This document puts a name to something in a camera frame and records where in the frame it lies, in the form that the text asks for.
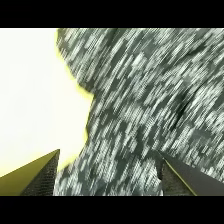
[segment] bright white surface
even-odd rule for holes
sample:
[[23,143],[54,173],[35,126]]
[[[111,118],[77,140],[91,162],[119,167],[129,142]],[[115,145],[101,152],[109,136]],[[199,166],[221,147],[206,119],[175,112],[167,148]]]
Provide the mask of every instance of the bright white surface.
[[78,154],[90,107],[56,58],[56,29],[0,29],[0,176],[55,149]]

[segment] yellow edge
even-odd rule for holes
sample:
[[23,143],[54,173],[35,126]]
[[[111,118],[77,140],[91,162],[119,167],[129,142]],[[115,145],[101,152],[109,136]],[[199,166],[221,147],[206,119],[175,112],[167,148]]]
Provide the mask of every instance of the yellow edge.
[[[54,46],[55,46],[55,52],[56,52],[56,56],[57,58],[60,60],[60,62],[64,65],[64,68],[66,70],[66,73],[68,74],[68,77],[71,81],[74,82],[74,86],[77,92],[79,92],[83,98],[90,100],[92,102],[94,95],[87,92],[85,89],[83,89],[81,86],[79,86],[79,84],[77,83],[76,79],[74,78],[74,76],[72,75],[69,67],[67,66],[66,62],[64,61],[64,58],[62,57],[60,50],[57,46],[57,38],[58,38],[58,28],[56,29],[55,35],[54,35]],[[84,144],[86,143],[88,139],[88,133],[87,130],[85,128],[84,131]],[[77,154],[74,154],[72,156],[70,156],[69,158],[67,158],[64,162],[62,162],[61,164],[58,165],[58,169],[57,171],[62,170],[64,167],[66,167],[67,165],[69,165],[70,163],[72,163],[76,158],[78,157]]]
[[170,169],[179,177],[179,179],[184,183],[184,185],[191,191],[191,193],[194,196],[197,196],[197,194],[194,192],[194,190],[185,182],[185,180],[177,173],[177,171],[166,161],[167,165],[170,167]]

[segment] overexposed white area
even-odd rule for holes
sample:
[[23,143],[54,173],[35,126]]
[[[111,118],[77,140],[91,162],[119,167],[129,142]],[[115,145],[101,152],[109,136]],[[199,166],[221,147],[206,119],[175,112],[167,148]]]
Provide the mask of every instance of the overexposed white area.
[[78,154],[90,101],[55,54],[56,29],[0,29],[0,176],[55,149]]

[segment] black and white textured surface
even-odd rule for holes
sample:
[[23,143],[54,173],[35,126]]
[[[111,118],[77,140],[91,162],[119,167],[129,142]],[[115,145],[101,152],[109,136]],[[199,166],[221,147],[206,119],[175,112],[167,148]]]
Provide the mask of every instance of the black and white textured surface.
[[54,195],[160,195],[157,151],[224,182],[223,29],[59,29],[58,47],[95,97]]

